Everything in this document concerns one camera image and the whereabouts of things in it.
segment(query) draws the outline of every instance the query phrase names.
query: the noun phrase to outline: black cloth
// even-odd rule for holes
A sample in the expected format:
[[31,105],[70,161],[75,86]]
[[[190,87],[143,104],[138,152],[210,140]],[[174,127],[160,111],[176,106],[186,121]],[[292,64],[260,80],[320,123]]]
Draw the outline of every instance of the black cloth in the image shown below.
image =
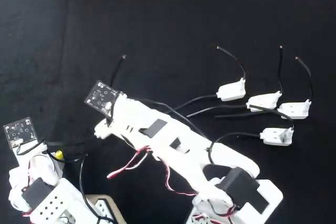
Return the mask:
[[[0,6],[0,125],[30,116],[38,136],[49,141],[82,141],[93,133],[103,116],[83,101],[96,80],[108,82],[122,54],[128,58],[115,88],[176,106],[242,76],[232,59],[215,50],[220,45],[247,69],[247,95],[235,102],[242,104],[279,90],[283,45],[281,102],[309,97],[306,73],[294,60],[300,56],[313,75],[309,118],[296,122],[289,147],[246,137],[227,145],[253,159],[259,178],[283,192],[267,223],[323,223],[330,216],[323,213],[333,211],[335,195],[334,0],[0,0]],[[225,121],[208,115],[193,122],[211,140],[233,131],[289,127],[275,115]],[[8,171],[17,163],[4,134],[1,147],[2,222],[29,223],[7,201]],[[166,190],[165,168],[153,158],[106,179],[133,154],[120,139],[102,141],[86,160],[85,193],[110,195],[128,223],[183,223],[191,198]],[[78,186],[78,166],[67,165],[65,173]],[[175,172],[171,185],[190,190]]]

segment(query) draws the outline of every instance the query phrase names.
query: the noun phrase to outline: white plastic clip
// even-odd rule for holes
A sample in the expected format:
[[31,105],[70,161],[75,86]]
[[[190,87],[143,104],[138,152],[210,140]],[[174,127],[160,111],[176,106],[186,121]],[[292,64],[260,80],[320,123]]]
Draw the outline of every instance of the white plastic clip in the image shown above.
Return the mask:
[[288,102],[280,105],[278,111],[292,119],[305,119],[309,114],[310,105],[309,99],[305,102]]
[[223,102],[243,98],[246,94],[245,79],[241,78],[237,82],[220,86],[216,94],[217,97],[221,99]]
[[276,93],[256,95],[248,99],[246,106],[248,109],[251,110],[251,112],[256,112],[256,111],[261,111],[261,110],[250,108],[250,105],[255,105],[255,106],[268,108],[272,110],[277,106],[277,102],[279,98],[281,97],[281,95],[282,94],[280,91]]
[[288,146],[292,143],[294,130],[281,128],[266,128],[260,134],[260,139],[264,140],[264,144]]

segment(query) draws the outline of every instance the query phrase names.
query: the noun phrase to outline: robotic hand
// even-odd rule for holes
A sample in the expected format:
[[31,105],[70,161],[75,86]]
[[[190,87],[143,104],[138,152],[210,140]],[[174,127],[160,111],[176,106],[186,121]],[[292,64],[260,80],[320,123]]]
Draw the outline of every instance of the robotic hand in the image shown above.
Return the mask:
[[187,223],[196,223],[200,217],[217,221],[209,223],[264,223],[281,202],[282,193],[271,181],[255,180],[257,164],[221,143],[214,145],[212,160],[232,170],[226,177],[208,181],[203,168],[211,164],[207,151],[211,141],[169,115],[100,81],[86,103],[111,118],[94,128],[96,137],[105,139],[113,134],[129,141],[136,150],[148,146],[156,160],[188,181],[198,195]]

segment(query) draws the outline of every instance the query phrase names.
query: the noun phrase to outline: yellow connector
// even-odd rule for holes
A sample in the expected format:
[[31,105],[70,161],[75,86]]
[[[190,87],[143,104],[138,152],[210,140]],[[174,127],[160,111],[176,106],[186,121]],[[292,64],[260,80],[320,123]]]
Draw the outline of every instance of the yellow connector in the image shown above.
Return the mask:
[[63,152],[62,152],[62,151],[57,151],[57,152],[55,153],[55,158],[63,159]]

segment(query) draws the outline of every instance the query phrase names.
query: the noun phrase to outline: circuit board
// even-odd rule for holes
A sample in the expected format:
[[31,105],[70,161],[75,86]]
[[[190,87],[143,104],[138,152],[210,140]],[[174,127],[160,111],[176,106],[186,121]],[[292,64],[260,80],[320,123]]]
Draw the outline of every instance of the circuit board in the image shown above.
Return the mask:
[[112,118],[113,106],[118,94],[119,91],[112,89],[102,81],[97,81],[85,99],[85,103],[105,116]]
[[11,148],[37,140],[37,135],[30,118],[4,125],[6,138]]

